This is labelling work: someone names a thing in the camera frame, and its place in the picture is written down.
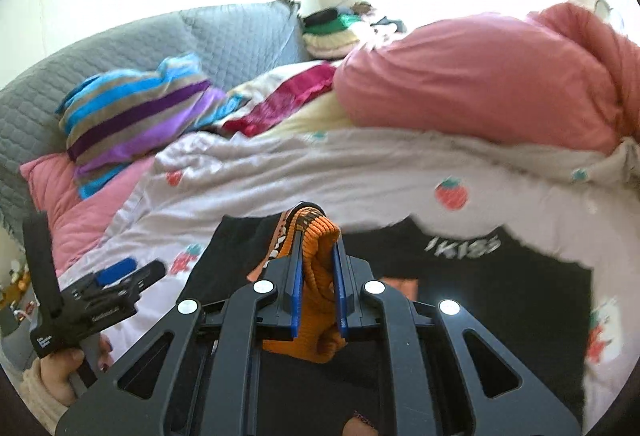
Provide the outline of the left hand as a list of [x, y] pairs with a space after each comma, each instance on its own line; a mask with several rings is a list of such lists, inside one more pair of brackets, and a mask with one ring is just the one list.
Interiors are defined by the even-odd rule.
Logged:
[[[114, 364], [112, 351], [110, 340], [105, 335], [100, 335], [98, 366], [102, 372]], [[40, 378], [44, 389], [65, 407], [69, 407], [77, 399], [70, 384], [70, 376], [77, 372], [84, 361], [85, 353], [79, 347], [52, 352], [40, 360]]]

